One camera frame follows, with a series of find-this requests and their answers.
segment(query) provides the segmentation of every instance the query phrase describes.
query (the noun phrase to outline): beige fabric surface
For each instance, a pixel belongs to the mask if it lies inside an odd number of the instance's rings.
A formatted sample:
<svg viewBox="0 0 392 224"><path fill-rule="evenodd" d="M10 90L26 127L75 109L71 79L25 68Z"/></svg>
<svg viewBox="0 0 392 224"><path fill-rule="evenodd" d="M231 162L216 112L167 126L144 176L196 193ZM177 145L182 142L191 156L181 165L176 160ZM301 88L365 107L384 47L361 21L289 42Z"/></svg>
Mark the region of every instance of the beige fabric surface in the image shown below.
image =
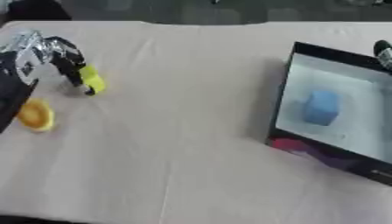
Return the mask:
<svg viewBox="0 0 392 224"><path fill-rule="evenodd" d="M0 136L0 211L136 224L392 223L391 188L263 144L295 40L371 54L392 24L16 22L72 40L108 83L49 83L52 132Z"/></svg>

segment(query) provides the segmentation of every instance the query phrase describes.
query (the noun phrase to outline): yellow cup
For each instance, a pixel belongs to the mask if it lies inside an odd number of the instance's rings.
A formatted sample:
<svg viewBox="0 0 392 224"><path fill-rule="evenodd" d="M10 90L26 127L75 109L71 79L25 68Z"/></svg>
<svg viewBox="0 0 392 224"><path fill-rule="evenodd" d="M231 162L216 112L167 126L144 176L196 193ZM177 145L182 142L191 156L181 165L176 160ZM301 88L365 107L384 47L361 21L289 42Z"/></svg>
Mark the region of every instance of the yellow cup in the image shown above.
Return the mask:
<svg viewBox="0 0 392 224"><path fill-rule="evenodd" d="M40 99L29 99L19 110L17 119L34 131L48 131L54 125L54 112Z"/></svg>

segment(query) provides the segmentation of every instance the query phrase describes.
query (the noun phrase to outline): blue sponge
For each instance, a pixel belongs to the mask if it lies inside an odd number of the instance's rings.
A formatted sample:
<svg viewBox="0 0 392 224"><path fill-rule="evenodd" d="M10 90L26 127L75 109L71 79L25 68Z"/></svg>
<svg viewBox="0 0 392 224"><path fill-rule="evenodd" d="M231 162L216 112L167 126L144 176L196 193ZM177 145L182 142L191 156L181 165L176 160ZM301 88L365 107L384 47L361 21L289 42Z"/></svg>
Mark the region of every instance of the blue sponge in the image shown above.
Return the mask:
<svg viewBox="0 0 392 224"><path fill-rule="evenodd" d="M304 105L304 121L328 126L339 114L339 97L332 91L314 90Z"/></svg>

